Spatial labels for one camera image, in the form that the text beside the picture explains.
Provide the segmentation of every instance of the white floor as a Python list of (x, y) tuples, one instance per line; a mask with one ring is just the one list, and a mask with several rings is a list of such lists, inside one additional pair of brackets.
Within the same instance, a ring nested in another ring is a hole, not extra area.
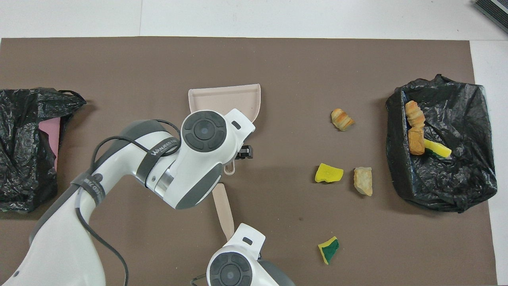
[(489, 200), (499, 284), (508, 284), (508, 34), (470, 0), (1, 0), (0, 38), (209, 36), (470, 40), (487, 90), (499, 192)]

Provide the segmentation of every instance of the yellow sponge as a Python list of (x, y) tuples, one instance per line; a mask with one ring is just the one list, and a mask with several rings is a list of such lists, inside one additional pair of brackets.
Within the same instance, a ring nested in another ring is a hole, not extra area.
[(434, 141), (430, 141), (427, 139), (423, 139), (425, 148), (430, 149), (432, 152), (436, 153), (437, 155), (447, 158), (452, 154), (452, 150), (447, 148), (445, 145), (441, 143), (437, 143)]
[(344, 170), (334, 168), (323, 163), (321, 163), (317, 169), (314, 180), (318, 183), (322, 181), (327, 183), (337, 182), (340, 181), (340, 179), (342, 179), (342, 175), (344, 175)]
[(337, 249), (339, 249), (339, 241), (337, 237), (334, 236), (328, 241), (318, 244), (317, 247), (321, 252), (321, 256), (323, 256), (323, 261), (326, 265), (329, 265), (333, 255), (337, 252)]

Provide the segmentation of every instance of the dustpan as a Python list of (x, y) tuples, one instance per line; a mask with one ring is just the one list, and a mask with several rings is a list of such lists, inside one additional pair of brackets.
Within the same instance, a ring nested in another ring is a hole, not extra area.
[[(237, 85), (234, 87), (191, 89), (189, 90), (189, 108), (191, 112), (213, 110), (226, 115), (231, 109), (241, 111), (254, 122), (261, 107), (261, 86), (259, 84)], [(235, 161), (224, 166), (224, 173), (235, 172)]]

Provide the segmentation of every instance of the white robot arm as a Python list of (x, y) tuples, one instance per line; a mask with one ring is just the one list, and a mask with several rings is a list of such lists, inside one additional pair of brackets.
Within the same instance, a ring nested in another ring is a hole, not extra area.
[(231, 239), (210, 259), (206, 277), (210, 286), (295, 286), (274, 264), (261, 259), (265, 236), (241, 223)]
[(236, 109), (225, 116), (210, 110), (190, 114), (183, 122), (181, 142), (159, 122), (136, 121), (112, 137), (117, 140), (111, 147), (39, 220), (25, 259), (3, 286), (105, 285), (89, 235), (93, 231), (85, 227), (113, 186), (123, 176), (133, 175), (173, 208), (193, 207), (210, 193), (222, 166), (234, 160), (255, 130)]

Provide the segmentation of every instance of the brown surface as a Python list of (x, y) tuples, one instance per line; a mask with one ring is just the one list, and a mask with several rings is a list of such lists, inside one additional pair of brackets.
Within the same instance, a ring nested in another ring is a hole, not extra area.
[[(3, 39), (0, 88), (54, 87), (88, 101), (71, 121), (58, 162), (61, 189), (87, 168), (94, 146), (133, 120), (180, 125), (191, 88), (260, 83), (261, 111), (248, 139), (255, 158), (224, 179), (235, 223), (267, 236), (263, 257), (297, 285), (496, 284), (488, 205), (463, 214), (400, 199), (385, 157), (385, 100), (395, 87), (442, 73), (474, 82), (468, 42), (334, 39)], [(338, 131), (330, 112), (356, 123)], [(345, 170), (314, 183), (319, 163)], [(372, 197), (353, 186), (372, 167)], [(91, 225), (124, 255), (130, 285), (185, 285), (225, 242), (211, 197), (176, 211), (124, 178)], [(34, 220), (0, 220), (0, 282), (27, 251)], [(329, 266), (317, 244), (336, 235)], [(98, 247), (107, 284), (119, 261)]]

